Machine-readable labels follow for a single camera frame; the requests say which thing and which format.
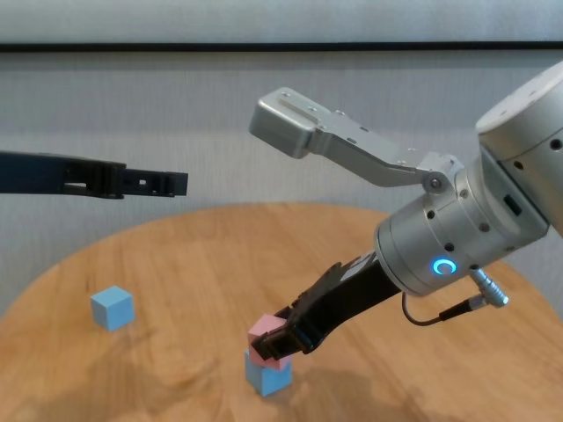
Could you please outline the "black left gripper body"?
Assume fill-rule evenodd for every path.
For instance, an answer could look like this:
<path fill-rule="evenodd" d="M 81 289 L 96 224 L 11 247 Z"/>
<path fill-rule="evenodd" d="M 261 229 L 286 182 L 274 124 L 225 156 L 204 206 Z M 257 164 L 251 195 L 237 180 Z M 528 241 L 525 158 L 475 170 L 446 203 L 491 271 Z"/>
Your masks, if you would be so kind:
<path fill-rule="evenodd" d="M 1 192 L 121 199 L 126 165 L 83 157 L 3 151 Z"/>

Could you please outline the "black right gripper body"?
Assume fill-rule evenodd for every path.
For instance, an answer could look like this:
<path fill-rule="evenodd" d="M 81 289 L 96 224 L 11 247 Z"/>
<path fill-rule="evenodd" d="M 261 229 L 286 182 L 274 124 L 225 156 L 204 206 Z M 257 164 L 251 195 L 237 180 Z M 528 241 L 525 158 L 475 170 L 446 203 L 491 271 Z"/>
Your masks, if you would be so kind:
<path fill-rule="evenodd" d="M 329 268 L 291 303 L 288 353 L 311 353 L 337 327 L 399 293 L 375 252 Z"/>

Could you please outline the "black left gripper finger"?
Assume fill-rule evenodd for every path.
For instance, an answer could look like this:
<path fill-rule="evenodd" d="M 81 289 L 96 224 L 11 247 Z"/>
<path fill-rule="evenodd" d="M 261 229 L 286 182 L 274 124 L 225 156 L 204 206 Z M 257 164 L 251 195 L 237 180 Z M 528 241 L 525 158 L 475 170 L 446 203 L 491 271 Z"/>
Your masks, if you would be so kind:
<path fill-rule="evenodd" d="M 187 196 L 188 174 L 170 171 L 125 169 L 118 182 L 122 195 L 175 197 Z"/>

